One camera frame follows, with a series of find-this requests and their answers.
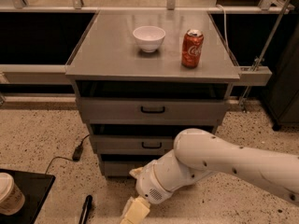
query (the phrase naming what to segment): drawer cabinet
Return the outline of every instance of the drawer cabinet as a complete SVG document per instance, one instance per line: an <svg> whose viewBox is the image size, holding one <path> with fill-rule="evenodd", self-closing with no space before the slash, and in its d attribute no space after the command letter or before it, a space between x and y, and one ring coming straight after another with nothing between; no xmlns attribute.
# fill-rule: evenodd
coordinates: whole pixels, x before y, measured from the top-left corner
<svg viewBox="0 0 299 224"><path fill-rule="evenodd" d="M102 175L129 176L171 150L179 132L214 133L221 125L239 75L208 14L196 12L102 9L67 67ZM136 21L165 29L159 50L138 49L129 27ZM180 64L190 27L201 28L206 40L196 69Z"/></svg>

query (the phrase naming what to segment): drawer handle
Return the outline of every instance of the drawer handle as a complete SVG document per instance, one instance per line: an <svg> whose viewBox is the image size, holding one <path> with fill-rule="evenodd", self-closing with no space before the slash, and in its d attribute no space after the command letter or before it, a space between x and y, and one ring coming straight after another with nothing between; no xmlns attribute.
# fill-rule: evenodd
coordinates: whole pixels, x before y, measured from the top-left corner
<svg viewBox="0 0 299 224"><path fill-rule="evenodd" d="M141 146L142 146L143 148L147 148L147 149L159 149L159 148L162 147L162 143L160 142L160 143L159 143L159 146L157 146L157 147L151 147L151 146L146 146L146 144L145 144L144 142L142 142L142 143L141 143Z"/></svg>
<svg viewBox="0 0 299 224"><path fill-rule="evenodd" d="M142 113L145 113L145 114L162 114L165 112L165 107L163 106L161 110L146 110L146 108L144 108L144 106L141 106L140 110Z"/></svg>

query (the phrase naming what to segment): black pen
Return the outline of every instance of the black pen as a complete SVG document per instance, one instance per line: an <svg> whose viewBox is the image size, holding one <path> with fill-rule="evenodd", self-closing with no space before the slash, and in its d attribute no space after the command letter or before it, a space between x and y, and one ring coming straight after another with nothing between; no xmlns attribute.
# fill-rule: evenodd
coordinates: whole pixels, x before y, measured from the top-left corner
<svg viewBox="0 0 299 224"><path fill-rule="evenodd" d="M88 213L89 213L89 211L91 210L91 207L92 207L92 201L93 201L93 197L91 195L88 195L85 199L84 204L83 204L82 213L81 213L80 221L79 221L78 224L85 224L86 223Z"/></svg>

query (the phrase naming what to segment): cup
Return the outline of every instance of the cup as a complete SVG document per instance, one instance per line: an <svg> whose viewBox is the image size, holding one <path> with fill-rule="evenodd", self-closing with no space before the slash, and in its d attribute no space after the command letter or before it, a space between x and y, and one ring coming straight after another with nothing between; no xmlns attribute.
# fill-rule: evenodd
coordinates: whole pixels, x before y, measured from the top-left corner
<svg viewBox="0 0 299 224"><path fill-rule="evenodd" d="M13 215L21 210L25 203L25 196L15 184L13 177L7 173L0 173L0 213Z"/></svg>

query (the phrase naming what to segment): gray tabletop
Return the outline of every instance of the gray tabletop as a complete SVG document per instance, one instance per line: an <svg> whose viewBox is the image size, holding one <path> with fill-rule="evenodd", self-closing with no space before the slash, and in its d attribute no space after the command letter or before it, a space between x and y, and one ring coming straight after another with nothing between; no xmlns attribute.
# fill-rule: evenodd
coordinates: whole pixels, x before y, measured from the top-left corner
<svg viewBox="0 0 299 224"><path fill-rule="evenodd" d="M153 53L136 45L133 30L159 26L166 31ZM205 36L200 63L195 69L181 65L183 37L188 29ZM102 9L81 44L69 77L117 80L232 82L239 75L206 11L166 9Z"/></svg>

